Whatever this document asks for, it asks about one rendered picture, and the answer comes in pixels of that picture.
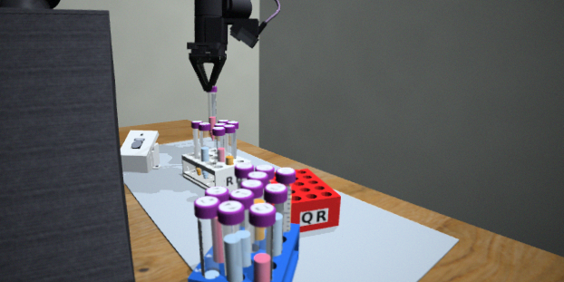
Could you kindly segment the light grey bench mat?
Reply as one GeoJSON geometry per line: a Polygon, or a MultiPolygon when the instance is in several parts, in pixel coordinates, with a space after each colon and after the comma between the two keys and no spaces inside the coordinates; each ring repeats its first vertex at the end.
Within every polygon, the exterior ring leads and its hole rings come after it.
{"type": "MultiPolygon", "coordinates": [[[[193,140],[159,145],[158,170],[122,172],[134,198],[193,271],[200,262],[194,201],[205,190],[183,178],[193,140]]],[[[292,282],[418,282],[459,239],[334,190],[339,226],[300,232],[292,282]]]]}

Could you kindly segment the pink tube with white and purple cap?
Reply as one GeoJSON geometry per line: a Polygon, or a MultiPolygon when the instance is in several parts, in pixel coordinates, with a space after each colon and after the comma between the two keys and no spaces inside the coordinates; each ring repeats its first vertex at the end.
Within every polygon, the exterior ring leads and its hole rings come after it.
{"type": "MultiPolygon", "coordinates": [[[[229,201],[229,190],[225,187],[219,187],[219,186],[211,187],[205,190],[205,197],[215,197],[219,199],[220,203],[226,202],[229,201]]],[[[221,224],[218,222],[218,218],[217,218],[217,230],[218,230],[219,263],[224,263],[221,224]]]]}

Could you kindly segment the red tube rack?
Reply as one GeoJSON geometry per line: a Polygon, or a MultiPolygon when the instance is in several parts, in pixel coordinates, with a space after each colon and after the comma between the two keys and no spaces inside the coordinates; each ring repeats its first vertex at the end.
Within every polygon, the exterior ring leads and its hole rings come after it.
{"type": "Polygon", "coordinates": [[[291,223],[300,224],[300,232],[339,226],[341,196],[309,169],[296,170],[296,174],[291,223]]]}

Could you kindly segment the white tube rack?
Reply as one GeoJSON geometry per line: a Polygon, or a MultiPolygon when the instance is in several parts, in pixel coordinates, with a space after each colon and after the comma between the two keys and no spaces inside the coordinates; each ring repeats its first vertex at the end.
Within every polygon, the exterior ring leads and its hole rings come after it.
{"type": "Polygon", "coordinates": [[[225,187],[229,190],[229,192],[233,190],[237,190],[238,178],[234,176],[234,166],[239,163],[251,164],[251,160],[246,160],[237,156],[237,158],[234,160],[234,165],[228,166],[224,162],[223,168],[216,169],[214,165],[215,164],[214,149],[209,149],[209,161],[207,162],[202,162],[200,161],[200,159],[195,159],[194,152],[181,155],[181,157],[182,157],[183,178],[191,181],[197,186],[203,188],[204,190],[217,186],[225,187]],[[202,175],[198,176],[197,172],[195,171],[195,166],[208,172],[209,173],[208,178],[204,179],[202,175]]]}

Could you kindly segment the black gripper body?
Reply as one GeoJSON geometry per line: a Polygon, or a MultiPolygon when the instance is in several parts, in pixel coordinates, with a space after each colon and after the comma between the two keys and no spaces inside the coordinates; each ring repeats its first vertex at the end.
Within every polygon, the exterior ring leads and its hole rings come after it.
{"type": "Polygon", "coordinates": [[[191,53],[189,53],[189,56],[227,56],[227,54],[225,53],[225,51],[227,51],[228,49],[227,44],[205,43],[205,17],[220,17],[220,16],[203,15],[203,16],[194,17],[194,30],[195,30],[196,43],[187,43],[187,49],[191,49],[191,53]]]}

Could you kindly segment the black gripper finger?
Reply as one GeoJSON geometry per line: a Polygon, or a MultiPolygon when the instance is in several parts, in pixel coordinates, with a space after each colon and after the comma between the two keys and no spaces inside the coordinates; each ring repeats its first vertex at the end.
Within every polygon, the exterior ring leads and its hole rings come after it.
{"type": "MultiPolygon", "coordinates": [[[[223,56],[223,60],[222,60],[221,65],[220,65],[220,67],[219,67],[219,72],[218,72],[218,74],[217,74],[217,77],[216,77],[216,80],[215,80],[213,86],[215,86],[215,84],[216,84],[216,82],[217,82],[217,79],[219,78],[219,74],[220,74],[220,72],[221,72],[221,70],[222,70],[222,68],[223,68],[223,65],[224,65],[224,63],[226,62],[226,60],[227,60],[227,56],[223,56]]],[[[202,72],[202,75],[203,75],[203,77],[204,77],[204,79],[205,79],[206,84],[208,84],[208,83],[209,83],[209,80],[208,80],[208,77],[207,77],[207,75],[206,75],[205,68],[204,68],[204,65],[203,65],[203,64],[204,64],[204,63],[199,63],[199,67],[200,67],[200,69],[201,69],[201,72],[202,72]]]]}
{"type": "Polygon", "coordinates": [[[223,56],[189,56],[190,63],[199,78],[201,86],[205,92],[210,92],[215,82],[216,76],[219,71],[223,56]],[[214,63],[209,83],[206,84],[202,72],[199,68],[199,63],[214,63]]]}

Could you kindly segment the blue tube rack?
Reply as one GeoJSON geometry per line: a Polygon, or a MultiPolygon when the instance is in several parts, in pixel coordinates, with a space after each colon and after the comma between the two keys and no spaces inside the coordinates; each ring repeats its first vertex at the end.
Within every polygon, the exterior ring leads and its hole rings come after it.
{"type": "MultiPolygon", "coordinates": [[[[299,255],[299,231],[300,224],[291,223],[289,232],[283,232],[282,254],[273,257],[273,281],[270,280],[270,282],[292,282],[299,255]]],[[[253,253],[251,253],[251,263],[251,266],[243,267],[242,282],[253,282],[253,253]]],[[[207,279],[202,276],[199,262],[188,277],[188,282],[228,282],[225,276],[224,263],[219,264],[218,277],[207,279]]]]}

